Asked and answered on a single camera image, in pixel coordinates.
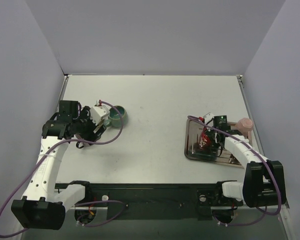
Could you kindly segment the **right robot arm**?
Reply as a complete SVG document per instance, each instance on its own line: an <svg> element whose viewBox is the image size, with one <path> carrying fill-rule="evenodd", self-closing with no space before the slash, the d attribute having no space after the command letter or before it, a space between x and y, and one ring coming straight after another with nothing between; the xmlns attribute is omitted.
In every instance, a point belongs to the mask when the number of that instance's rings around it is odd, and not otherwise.
<svg viewBox="0 0 300 240"><path fill-rule="evenodd" d="M211 124L208 132L212 142L229 151L244 167L242 182L219 182L219 189L213 192L214 201L226 204L231 198L244 201L250 208L281 206L286 203L286 187L283 165L260 154L249 142L253 121L242 118L232 127L226 115L208 117Z"/></svg>

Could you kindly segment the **red mug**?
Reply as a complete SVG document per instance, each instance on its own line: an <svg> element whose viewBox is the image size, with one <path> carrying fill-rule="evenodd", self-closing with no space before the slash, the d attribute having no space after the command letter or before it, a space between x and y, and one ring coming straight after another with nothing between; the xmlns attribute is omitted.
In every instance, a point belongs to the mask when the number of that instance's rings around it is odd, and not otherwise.
<svg viewBox="0 0 300 240"><path fill-rule="evenodd" d="M198 145L201 149L206 150L214 146L215 133L208 127L204 127L199 138Z"/></svg>

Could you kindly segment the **green ceramic mug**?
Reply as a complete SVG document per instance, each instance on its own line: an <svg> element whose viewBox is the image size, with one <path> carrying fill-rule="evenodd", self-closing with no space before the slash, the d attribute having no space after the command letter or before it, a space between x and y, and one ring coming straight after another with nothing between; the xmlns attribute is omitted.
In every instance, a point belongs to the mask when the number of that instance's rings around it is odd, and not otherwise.
<svg viewBox="0 0 300 240"><path fill-rule="evenodd" d="M120 105L116 105L115 108L121 114L121 117L123 120L123 126L125 126L128 123L128 113L127 113L126 109ZM109 116L108 116L107 120L104 122L104 125L107 128L108 127L120 128L122 126L122 121L120 119L120 116L113 107L111 107L109 109Z"/></svg>

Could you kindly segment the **pink ceramic mug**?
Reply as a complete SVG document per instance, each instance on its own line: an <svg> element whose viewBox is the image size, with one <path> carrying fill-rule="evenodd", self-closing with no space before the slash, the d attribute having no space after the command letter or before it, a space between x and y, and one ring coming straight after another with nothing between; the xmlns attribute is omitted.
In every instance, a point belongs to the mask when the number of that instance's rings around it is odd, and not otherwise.
<svg viewBox="0 0 300 240"><path fill-rule="evenodd" d="M236 129L242 133L242 135L250 139L251 131L253 130L254 123L250 118L242 118L235 124Z"/></svg>

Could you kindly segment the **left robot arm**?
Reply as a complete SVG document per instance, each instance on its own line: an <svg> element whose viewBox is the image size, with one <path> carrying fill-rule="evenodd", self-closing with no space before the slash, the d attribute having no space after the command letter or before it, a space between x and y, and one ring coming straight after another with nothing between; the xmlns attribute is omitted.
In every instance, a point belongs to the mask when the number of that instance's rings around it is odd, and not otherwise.
<svg viewBox="0 0 300 240"><path fill-rule="evenodd" d="M68 141L78 137L90 144L96 142L107 129L104 120L109 114L108 108L101 105L81 107L78 101L59 102L59 111L42 127L39 166L22 198L11 205L25 229L59 230L72 206L87 206L94 200L88 181L74 180L60 193L55 192L55 185Z"/></svg>

